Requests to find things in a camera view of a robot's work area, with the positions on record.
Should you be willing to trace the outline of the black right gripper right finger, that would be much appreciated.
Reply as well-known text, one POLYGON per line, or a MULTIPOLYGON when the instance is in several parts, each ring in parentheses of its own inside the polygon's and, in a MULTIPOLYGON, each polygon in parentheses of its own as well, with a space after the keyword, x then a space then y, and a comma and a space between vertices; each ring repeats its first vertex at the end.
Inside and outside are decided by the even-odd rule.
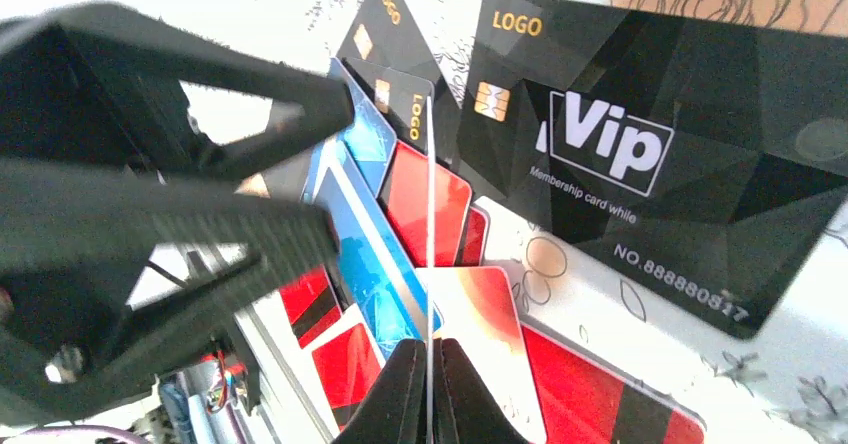
POLYGON ((434 441, 527 444, 504 415, 460 343, 440 338, 434 346, 434 441))

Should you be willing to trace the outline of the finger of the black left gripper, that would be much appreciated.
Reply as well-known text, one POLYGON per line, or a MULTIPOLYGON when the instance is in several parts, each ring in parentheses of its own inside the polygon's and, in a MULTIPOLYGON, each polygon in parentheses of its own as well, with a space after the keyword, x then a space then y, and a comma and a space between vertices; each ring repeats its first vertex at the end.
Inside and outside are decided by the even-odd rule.
POLYGON ((238 182, 344 130, 347 84, 233 51, 115 3, 1 24, 1 153, 238 182), (218 144, 185 83, 286 102, 298 115, 218 144))
POLYGON ((76 420, 210 350, 235 312, 333 260, 321 207, 209 181, 1 162, 1 421, 76 420))

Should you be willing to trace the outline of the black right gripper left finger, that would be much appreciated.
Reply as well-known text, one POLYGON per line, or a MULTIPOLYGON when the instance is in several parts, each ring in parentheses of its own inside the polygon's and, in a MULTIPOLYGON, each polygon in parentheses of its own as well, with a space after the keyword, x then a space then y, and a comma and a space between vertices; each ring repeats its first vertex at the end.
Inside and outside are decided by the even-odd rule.
POLYGON ((426 439, 426 346, 398 343, 334 444, 418 444, 426 439))

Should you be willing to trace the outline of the thin card edge-on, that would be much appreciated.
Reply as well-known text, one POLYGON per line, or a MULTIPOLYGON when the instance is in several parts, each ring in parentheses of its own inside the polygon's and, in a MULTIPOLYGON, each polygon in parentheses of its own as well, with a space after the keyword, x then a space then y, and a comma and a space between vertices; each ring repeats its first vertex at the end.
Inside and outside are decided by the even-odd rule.
MULTIPOLYGON (((435 237, 436 237, 436 222, 435 222, 435 167, 436 167, 436 150, 435 150, 435 131, 433 118, 433 97, 428 95, 426 98, 426 129, 427 129, 427 239, 426 239, 426 269, 432 269, 435 264, 435 237)), ((435 303, 432 294, 432 288, 427 285, 427 318, 428 318, 428 335, 427 335, 427 352, 426 352, 426 427, 425 427, 425 443, 434 443, 434 332, 435 332, 435 303)))

